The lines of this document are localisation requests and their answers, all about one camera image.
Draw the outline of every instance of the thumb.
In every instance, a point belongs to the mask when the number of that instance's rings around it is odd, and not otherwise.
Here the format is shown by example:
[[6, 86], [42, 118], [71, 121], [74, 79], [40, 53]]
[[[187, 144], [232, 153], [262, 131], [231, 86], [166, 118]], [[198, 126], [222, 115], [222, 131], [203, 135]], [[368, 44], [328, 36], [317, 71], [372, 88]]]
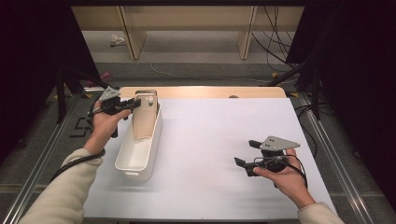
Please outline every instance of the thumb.
[[130, 109], [125, 109], [125, 110], [122, 110], [121, 112], [119, 112], [118, 114], [115, 114], [115, 116], [116, 116], [118, 119], [123, 119], [123, 118], [128, 117], [131, 113], [132, 113], [132, 110], [130, 110]]
[[260, 176], [263, 176], [263, 177], [266, 177], [266, 178], [269, 178], [269, 177], [271, 176], [271, 172], [270, 172], [270, 171], [268, 171], [268, 170], [263, 170], [263, 169], [261, 169], [260, 167], [255, 167], [255, 168], [253, 169], [253, 172], [254, 172], [256, 175], [260, 175]]

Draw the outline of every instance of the floor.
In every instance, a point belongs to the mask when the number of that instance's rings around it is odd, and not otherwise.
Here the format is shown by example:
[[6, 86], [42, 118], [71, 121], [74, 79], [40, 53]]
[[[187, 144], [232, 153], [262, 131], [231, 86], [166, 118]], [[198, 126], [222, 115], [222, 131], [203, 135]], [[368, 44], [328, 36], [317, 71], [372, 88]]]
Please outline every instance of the floor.
[[[257, 86], [271, 81], [272, 75], [281, 75], [289, 69], [273, 56], [268, 56], [254, 39], [250, 44], [248, 58], [241, 60], [233, 32], [148, 32], [143, 52], [136, 61], [129, 58], [128, 50], [122, 43], [116, 47], [110, 47], [111, 44], [114, 44], [110, 41], [111, 36], [116, 35], [123, 38], [122, 32], [84, 32], [83, 34], [99, 72], [111, 72], [113, 79], [109, 82], [114, 85], [155, 86], [165, 83], [164, 85]], [[286, 45], [291, 42], [289, 35], [292, 38], [293, 34], [280, 34], [280, 38]], [[255, 36], [265, 47], [268, 47], [269, 40], [263, 33], [255, 33]], [[270, 50], [278, 57], [284, 58], [278, 44], [273, 42]], [[130, 72], [134, 72], [134, 77], [128, 78], [128, 76], [132, 76], [129, 74]], [[293, 84], [296, 78], [292, 77], [285, 81], [281, 87], [286, 92], [293, 93]], [[294, 107], [302, 105], [301, 96], [303, 94], [300, 92], [294, 96], [290, 95]], [[47, 106], [42, 108], [40, 115], [35, 118], [35, 124], [25, 136], [24, 140], [27, 146], [16, 148], [0, 164], [0, 196], [2, 199], [0, 201], [0, 218], [2, 220], [6, 217], [8, 209], [34, 169], [35, 162], [39, 160], [40, 153], [43, 148], [46, 148], [51, 132], [55, 128], [57, 119], [55, 95], [54, 92], [49, 96]], [[322, 94], [320, 99], [326, 101], [325, 94]], [[70, 103], [72, 100], [73, 97], [68, 98], [67, 102]], [[75, 129], [75, 126], [78, 123], [78, 118], [85, 116], [87, 106], [91, 102], [92, 99], [89, 97], [79, 99], [73, 108], [74, 116], [70, 117], [70, 121], [66, 124], [67, 128], [63, 132], [64, 138], [57, 142], [56, 150], [50, 155], [48, 163], [45, 164], [32, 192], [32, 197], [25, 205], [26, 208], [47, 186], [63, 158], [74, 149], [70, 147], [69, 137], [81, 135], [73, 140], [73, 144], [76, 146], [82, 145], [87, 139], [88, 134], [84, 136], [84, 130]], [[313, 151], [317, 145], [318, 152], [315, 160], [340, 218], [345, 223], [396, 223], [395, 212], [359, 157], [352, 153], [354, 147], [349, 142], [347, 134], [332, 109], [328, 105], [324, 105], [320, 108], [320, 115], [320, 124], [329, 136], [332, 147], [339, 156], [339, 161], [345, 167], [348, 179], [353, 184], [352, 187], [356, 189], [367, 205], [367, 211], [372, 220], [369, 222], [359, 220], [342, 181], [333, 169], [333, 164], [326, 153], [325, 144], [320, 142], [313, 121], [309, 114], [305, 113], [301, 116], [301, 123], [307, 130], [306, 139]], [[119, 222], [115, 220], [84, 220], [83, 223], [114, 224]]]

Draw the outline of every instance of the sleeve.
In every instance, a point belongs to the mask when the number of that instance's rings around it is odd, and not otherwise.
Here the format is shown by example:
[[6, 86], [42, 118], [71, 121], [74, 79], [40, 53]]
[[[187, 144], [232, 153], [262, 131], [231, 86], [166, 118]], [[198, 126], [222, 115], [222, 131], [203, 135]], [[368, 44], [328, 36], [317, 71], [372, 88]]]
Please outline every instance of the sleeve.
[[341, 224], [344, 223], [326, 203], [314, 203], [298, 211], [298, 218], [303, 224]]
[[[90, 155], [88, 150], [78, 149], [64, 160], [63, 165]], [[85, 161], [64, 171], [40, 194], [19, 223], [81, 223], [83, 204], [102, 161]]]

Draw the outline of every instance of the black cable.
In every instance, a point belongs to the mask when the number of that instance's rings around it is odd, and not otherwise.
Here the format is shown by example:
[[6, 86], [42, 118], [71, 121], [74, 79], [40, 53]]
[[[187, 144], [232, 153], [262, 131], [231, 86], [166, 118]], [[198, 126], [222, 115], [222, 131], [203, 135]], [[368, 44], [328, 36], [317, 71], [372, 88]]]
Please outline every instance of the black cable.
[[[95, 100], [93, 101], [93, 104], [90, 106], [90, 111], [88, 112], [87, 118], [85, 118], [85, 120], [87, 121], [88, 125], [90, 126], [90, 131], [93, 131], [93, 125], [92, 125], [92, 120], [93, 120], [93, 107], [96, 103], [96, 101], [100, 98], [101, 95], [98, 95]], [[56, 173], [55, 175], [53, 175], [52, 179], [50, 180], [50, 182], [52, 182], [52, 180], [54, 180], [56, 177], [58, 177], [58, 175], [60, 175], [61, 173], [63, 173], [64, 171], [70, 169], [71, 167], [80, 164], [84, 161], [90, 161], [90, 160], [94, 160], [94, 159], [98, 159], [103, 157], [106, 154], [105, 149], [103, 149], [99, 154], [95, 154], [95, 155], [91, 155], [91, 156], [87, 156], [87, 157], [82, 157], [79, 158], [75, 161], [70, 161], [69, 163], [67, 163], [66, 165], [62, 166]]]
[[301, 117], [301, 115], [304, 113], [304, 112], [306, 112], [306, 111], [308, 111], [308, 110], [310, 110], [310, 109], [312, 109], [312, 105], [303, 105], [303, 106], [299, 106], [299, 107], [297, 107], [297, 108], [295, 108], [295, 110], [297, 110], [297, 109], [299, 109], [299, 108], [304, 108], [302, 111], [300, 111], [300, 114], [298, 114], [297, 115], [297, 120], [300, 122], [300, 125], [301, 125], [301, 127], [303, 128], [303, 130], [306, 132], [306, 134], [308, 134], [308, 136], [312, 139], [312, 141], [314, 142], [314, 152], [312, 153], [312, 155], [313, 155], [313, 157], [315, 158], [316, 156], [317, 156], [317, 154], [318, 154], [318, 144], [317, 144], [317, 141], [315, 141], [315, 138], [314, 138], [314, 136], [312, 136], [312, 134], [305, 128], [305, 126], [301, 123], [301, 121], [300, 121], [300, 117]]
[[[282, 39], [280, 38], [280, 36], [279, 36], [279, 33], [278, 33], [278, 30], [277, 30], [277, 16], [278, 16], [278, 13], [279, 13], [279, 6], [275, 6], [274, 7], [274, 14], [275, 14], [275, 22], [274, 23], [272, 23], [272, 20], [271, 20], [271, 18], [270, 18], [270, 16], [269, 16], [269, 14], [268, 14], [268, 12], [267, 12], [267, 9], [266, 9], [266, 7], [264, 7], [264, 11], [265, 11], [265, 14], [267, 15], [267, 18], [268, 18], [268, 20], [269, 20], [269, 22], [271, 23], [271, 26], [272, 26], [272, 28], [273, 28], [273, 34], [272, 34], [272, 36], [274, 35], [274, 33], [276, 34], [276, 38], [277, 38], [277, 43], [278, 43], [278, 45], [279, 45], [279, 48], [280, 48], [280, 51], [282, 52], [282, 54], [283, 54], [283, 57], [285, 57], [285, 61], [286, 61], [286, 55], [285, 55], [285, 53], [283, 52], [283, 49], [285, 50], [285, 52], [288, 54], [288, 56], [289, 56], [289, 51], [286, 49], [286, 46], [287, 45], [285, 45], [284, 43], [283, 43], [283, 41], [282, 41]], [[291, 38], [291, 36], [289, 35], [289, 33], [288, 32], [286, 32], [286, 34], [289, 36], [289, 38], [290, 38], [290, 40], [292, 41], [293, 39]]]
[[288, 156], [288, 157], [289, 157], [289, 156], [292, 156], [292, 157], [294, 157], [294, 158], [300, 163], [301, 168], [302, 168], [302, 171], [301, 171], [299, 168], [297, 168], [297, 167], [291, 165], [291, 164], [288, 163], [288, 162], [284, 162], [284, 161], [282, 161], [282, 160], [279, 160], [279, 162], [282, 163], [282, 164], [284, 164], [284, 165], [286, 165], [286, 166], [289, 166], [291, 169], [293, 169], [295, 172], [297, 172], [297, 173], [303, 178], [304, 183], [305, 183], [305, 187], [308, 189], [308, 180], [307, 180], [307, 177], [306, 177], [306, 172], [305, 172], [305, 168], [304, 168], [304, 166], [303, 166], [303, 163], [300, 161], [300, 159], [298, 159], [298, 158], [297, 158], [296, 156], [294, 156], [294, 155], [285, 155], [285, 156]]
[[268, 62], [268, 53], [271, 54], [272, 56], [274, 56], [275, 58], [277, 58], [278, 60], [280, 60], [282, 63], [284, 63], [285, 65], [293, 68], [293, 66], [291, 66], [290, 64], [286, 63], [286, 61], [284, 61], [283, 59], [279, 58], [278, 56], [276, 56], [271, 50], [269, 50], [268, 48], [266, 48], [257, 38], [256, 36], [252, 33], [253, 38], [256, 40], [256, 42], [260, 45], [260, 47], [262, 47], [266, 52], [267, 52], [267, 62]]
[[[271, 39], [271, 37], [270, 36], [268, 36], [265, 32], [262, 32], [268, 39]], [[283, 46], [286, 46], [286, 47], [288, 47], [288, 48], [290, 48], [290, 45], [287, 45], [287, 44], [284, 44], [284, 43], [280, 43], [280, 42], [277, 42], [276, 40], [274, 40], [274, 39], [272, 39], [272, 41], [273, 42], [275, 42], [275, 43], [277, 43], [277, 44], [281, 44], [281, 45], [283, 45]]]
[[[270, 15], [268, 14], [268, 11], [267, 11], [267, 8], [264, 6], [264, 11], [265, 11], [265, 14], [267, 15], [267, 18], [268, 18], [268, 21], [271, 23], [271, 26], [272, 26], [272, 28], [273, 28], [273, 33], [271, 34], [271, 39], [272, 39], [272, 37], [274, 36], [274, 34], [276, 34], [276, 38], [277, 38], [277, 40], [279, 41], [279, 35], [278, 35], [278, 33], [277, 33], [277, 27], [276, 27], [276, 24], [277, 24], [277, 11], [276, 11], [276, 7], [274, 7], [274, 14], [275, 14], [275, 25], [273, 24], [273, 22], [272, 22], [272, 20], [271, 20], [271, 18], [270, 18]], [[286, 58], [286, 56], [285, 56], [285, 53], [283, 52], [283, 50], [282, 50], [282, 48], [280, 47], [280, 45], [279, 45], [279, 48], [280, 48], [280, 51], [282, 52], [282, 54], [283, 54], [283, 57], [285, 57]]]
[[286, 34], [289, 36], [290, 40], [293, 41], [293, 38], [291, 38], [289, 32], [286, 32]]
[[84, 162], [84, 161], [91, 161], [91, 160], [94, 160], [94, 159], [101, 158], [101, 157], [103, 157], [105, 154], [106, 154], [106, 151], [105, 151], [105, 149], [103, 149], [103, 150], [102, 150], [100, 153], [98, 153], [98, 154], [91, 155], [91, 156], [86, 156], [86, 157], [82, 157], [82, 158], [79, 158], [79, 159], [77, 159], [77, 160], [75, 160], [75, 161], [70, 161], [70, 162], [67, 163], [66, 165], [62, 166], [61, 169], [59, 169], [59, 170], [55, 173], [55, 175], [52, 177], [52, 179], [50, 180], [50, 182], [52, 182], [52, 180], [54, 180], [56, 177], [58, 177], [58, 175], [62, 174], [64, 171], [70, 169], [71, 167], [73, 167], [73, 166], [75, 166], [75, 165], [77, 165], [77, 164], [80, 164], [80, 163], [82, 163], [82, 162]]

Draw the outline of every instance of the wrist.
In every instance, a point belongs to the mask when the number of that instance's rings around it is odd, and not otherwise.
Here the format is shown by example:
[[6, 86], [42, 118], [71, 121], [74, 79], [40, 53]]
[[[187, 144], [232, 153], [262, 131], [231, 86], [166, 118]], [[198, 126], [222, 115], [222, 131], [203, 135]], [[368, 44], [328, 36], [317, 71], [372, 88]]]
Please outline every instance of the wrist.
[[304, 190], [303, 192], [299, 192], [296, 195], [289, 196], [289, 198], [296, 204], [298, 209], [302, 209], [303, 207], [316, 203], [308, 190]]
[[90, 151], [91, 154], [98, 154], [103, 150], [107, 141], [108, 140], [98, 137], [92, 133], [91, 137], [85, 143], [84, 148]]

